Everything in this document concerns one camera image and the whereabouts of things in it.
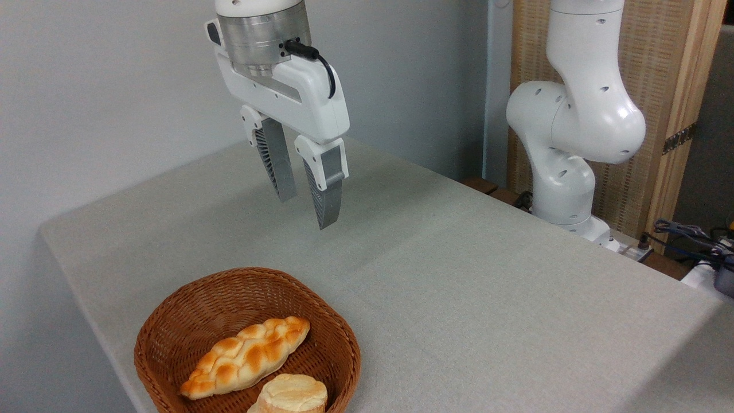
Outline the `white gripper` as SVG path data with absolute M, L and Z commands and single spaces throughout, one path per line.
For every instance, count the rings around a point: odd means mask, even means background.
M 342 181 L 349 177 L 340 137 L 350 120 L 338 75 L 333 74 L 337 89 L 329 98 L 330 78 L 319 61 L 293 56 L 274 65 L 270 77 L 255 76 L 246 68 L 239 73 L 224 48 L 220 22 L 208 21 L 207 30 L 211 39 L 215 34 L 220 39 L 213 47 L 228 91 L 244 104 L 240 115 L 247 141 L 259 152 L 284 203 L 296 196 L 296 185 L 282 124 L 302 134 L 295 148 L 304 163 L 319 228 L 327 228 L 338 220 Z

